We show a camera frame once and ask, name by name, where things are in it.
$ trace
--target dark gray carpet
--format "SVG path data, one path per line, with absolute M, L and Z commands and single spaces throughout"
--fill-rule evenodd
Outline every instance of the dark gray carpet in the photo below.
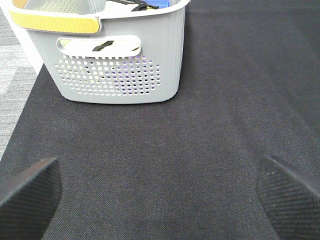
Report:
M 276 155 L 320 179 L 320 2 L 192 1 L 178 94 L 64 99 L 42 69 L 0 162 L 60 160 L 45 240 L 276 240 L 255 184 Z

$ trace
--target plastic basket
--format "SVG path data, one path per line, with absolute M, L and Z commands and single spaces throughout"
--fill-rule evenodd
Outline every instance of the plastic basket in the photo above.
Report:
M 27 29 L 65 98 L 154 103 L 178 91 L 189 1 L 107 14 L 106 0 L 13 0 L 10 14 Z M 96 50 L 108 42 L 115 44 Z

